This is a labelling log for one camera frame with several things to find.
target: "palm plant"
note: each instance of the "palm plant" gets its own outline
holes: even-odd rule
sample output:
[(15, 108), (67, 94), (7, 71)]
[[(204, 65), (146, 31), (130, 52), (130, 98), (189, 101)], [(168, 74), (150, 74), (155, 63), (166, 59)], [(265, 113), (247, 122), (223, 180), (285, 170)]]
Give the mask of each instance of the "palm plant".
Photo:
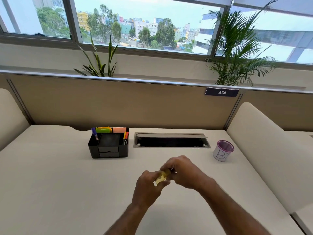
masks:
[[(101, 77), (105, 77), (105, 73), (104, 73), (104, 68), (106, 67), (106, 64), (101, 64), (101, 61), (100, 61), (100, 58), (99, 58), (99, 55), (97, 53), (97, 48), (96, 46), (94, 45), (94, 42), (91, 38), (91, 44), (92, 44), (92, 47), (95, 49), (96, 53), (95, 52), (92, 52), (94, 54), (94, 57), (96, 59), (96, 62), (97, 62), (97, 67), (99, 69), (99, 72), (98, 70), (93, 66), (88, 54), (86, 53), (86, 51), (84, 51), (79, 45), (77, 45), (83, 52), (84, 54), (86, 55), (86, 57), (88, 58), (90, 64), (88, 66), (86, 65), (83, 65), (84, 68), (82, 68), (83, 70), (87, 71), (88, 73), (91, 74), (91, 76), (101, 76)], [(111, 61), (112, 61), (112, 58), (113, 58), (113, 55), (115, 53), (117, 49), (117, 45), (116, 47), (113, 49), (112, 48), (112, 42), (111, 42), (111, 35), (110, 35), (110, 42), (109, 42), (109, 61), (108, 61), (108, 77), (113, 77), (113, 74), (114, 74), (114, 71), (115, 71), (115, 68), (116, 68), (116, 63), (113, 65), (113, 67), (111, 68)], [(80, 70), (77, 70), (74, 68), (74, 70), (76, 72), (78, 72), (79, 74), (83, 75), (83, 76), (87, 76), (87, 74), (83, 73), (82, 71)]]
[(238, 86), (248, 83), (253, 86), (251, 76), (257, 74), (265, 76), (275, 66), (275, 59), (272, 57), (259, 58), (260, 54), (269, 47), (261, 51), (260, 39), (255, 32), (255, 21), (262, 11), (268, 11), (270, 4), (277, 0), (271, 0), (261, 10), (250, 15), (244, 16), (240, 11), (226, 13), (223, 15), (219, 11), (209, 11), (217, 17), (217, 21), (222, 25), (223, 34), (221, 38), (208, 40), (217, 46), (221, 57), (207, 58), (207, 62), (212, 62), (208, 68), (218, 73), (217, 85)]

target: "pen holder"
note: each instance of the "pen holder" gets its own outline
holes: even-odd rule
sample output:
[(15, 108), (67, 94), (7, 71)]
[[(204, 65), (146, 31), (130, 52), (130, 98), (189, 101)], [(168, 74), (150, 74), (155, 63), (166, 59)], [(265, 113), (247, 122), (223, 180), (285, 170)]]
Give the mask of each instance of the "pen holder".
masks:
[(92, 158), (128, 157), (128, 140), (123, 145), (124, 133), (97, 133), (99, 140), (92, 134), (88, 147)]

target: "hand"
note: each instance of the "hand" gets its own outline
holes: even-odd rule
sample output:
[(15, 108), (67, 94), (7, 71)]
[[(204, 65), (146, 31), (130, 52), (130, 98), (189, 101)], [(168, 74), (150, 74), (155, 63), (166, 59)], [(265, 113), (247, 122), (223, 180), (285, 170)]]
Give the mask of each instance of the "hand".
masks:
[(169, 185), (169, 181), (162, 181), (157, 186), (154, 181), (161, 175), (161, 171), (144, 173), (138, 178), (133, 195), (132, 204), (141, 208), (148, 209), (160, 196), (162, 189)]
[(204, 174), (185, 155), (168, 159), (160, 170), (164, 171), (166, 168), (172, 171), (172, 173), (167, 176), (166, 180), (174, 180), (176, 184), (182, 185), (188, 189), (199, 190), (204, 182), (213, 180)]

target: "purple marker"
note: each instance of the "purple marker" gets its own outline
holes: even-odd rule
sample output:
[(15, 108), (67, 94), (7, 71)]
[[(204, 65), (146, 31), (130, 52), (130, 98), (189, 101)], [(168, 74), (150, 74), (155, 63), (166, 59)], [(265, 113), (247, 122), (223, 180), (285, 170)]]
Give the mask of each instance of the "purple marker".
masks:
[(91, 128), (92, 134), (95, 136), (96, 140), (99, 140), (96, 129), (95, 128)]

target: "desk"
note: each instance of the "desk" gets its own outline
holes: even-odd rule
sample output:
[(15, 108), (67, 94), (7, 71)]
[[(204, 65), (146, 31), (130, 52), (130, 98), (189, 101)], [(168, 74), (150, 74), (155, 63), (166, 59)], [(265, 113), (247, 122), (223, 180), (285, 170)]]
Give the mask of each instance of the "desk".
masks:
[[(313, 132), (286, 131), (286, 133), (297, 143), (307, 147), (313, 155), (313, 138), (311, 137)], [(294, 217), (308, 235), (313, 234), (313, 203), (296, 211)]]
[[(204, 133), (212, 148), (133, 148), (135, 132)], [(0, 152), (0, 234), (103, 234), (131, 202), (144, 170), (185, 154), (273, 235), (303, 235), (224, 130), (130, 128), (129, 156), (108, 159), (91, 158), (90, 136), (68, 126), (31, 125)], [(235, 146), (226, 162), (212, 156), (219, 139)], [(173, 182), (137, 234), (225, 233), (197, 192)]]

